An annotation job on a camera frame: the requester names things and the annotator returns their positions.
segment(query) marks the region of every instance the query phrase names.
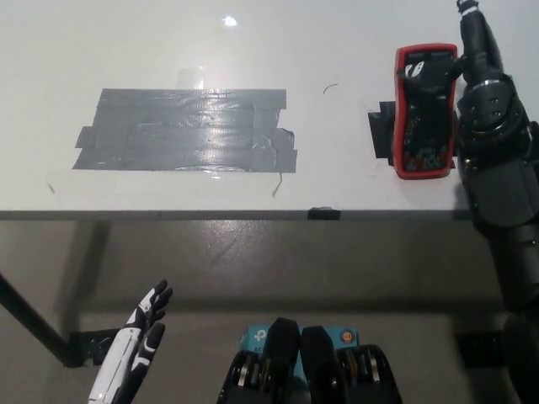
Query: gray floor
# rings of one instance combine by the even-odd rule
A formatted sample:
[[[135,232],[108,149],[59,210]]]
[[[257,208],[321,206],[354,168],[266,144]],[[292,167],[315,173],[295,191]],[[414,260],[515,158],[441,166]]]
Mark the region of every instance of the gray floor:
[[[135,403],[215,403],[250,322],[350,325],[386,351],[405,403],[506,403],[504,372],[462,369],[452,334],[503,319],[466,222],[4,222],[2,273],[57,329],[118,327],[149,287],[175,289]],[[97,369],[63,369],[0,309],[2,404],[86,402]]]

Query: robotic finger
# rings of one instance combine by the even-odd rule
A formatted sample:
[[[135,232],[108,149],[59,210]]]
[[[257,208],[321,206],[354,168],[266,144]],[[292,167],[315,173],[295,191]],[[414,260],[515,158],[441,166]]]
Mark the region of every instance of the robotic finger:
[[[156,323],[172,295],[164,280],[141,300],[115,340],[99,370],[88,404],[129,404],[146,376],[165,326]]]

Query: table surface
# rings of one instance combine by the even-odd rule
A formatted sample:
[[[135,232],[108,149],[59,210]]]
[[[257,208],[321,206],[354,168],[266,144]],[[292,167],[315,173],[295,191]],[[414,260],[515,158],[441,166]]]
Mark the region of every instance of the table surface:
[[[481,8],[536,118],[539,2]],[[398,179],[375,159],[367,114],[394,99],[395,50],[461,49],[459,21],[452,0],[3,0],[0,216],[279,219],[332,208],[342,219],[451,217],[467,208],[456,170]],[[72,170],[103,88],[202,85],[287,91],[279,127],[296,135],[296,172],[282,174],[275,194],[278,173]]]

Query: red multimeter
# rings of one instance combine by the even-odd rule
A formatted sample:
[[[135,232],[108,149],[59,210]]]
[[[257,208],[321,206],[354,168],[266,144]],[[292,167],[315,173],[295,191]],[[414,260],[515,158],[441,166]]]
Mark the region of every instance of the red multimeter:
[[[453,158],[456,46],[400,48],[395,63],[393,166],[403,179],[441,178]]]

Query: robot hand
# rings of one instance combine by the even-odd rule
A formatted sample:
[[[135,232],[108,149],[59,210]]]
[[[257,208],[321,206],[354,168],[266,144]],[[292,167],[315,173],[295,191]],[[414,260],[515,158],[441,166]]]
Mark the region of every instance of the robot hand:
[[[528,120],[475,0],[457,2],[467,82],[459,170],[475,227],[488,239],[505,307],[501,333],[523,404],[539,402],[539,130]]]
[[[88,404],[129,404],[165,332],[161,320],[173,291],[164,280],[141,300],[118,331],[93,384]]]

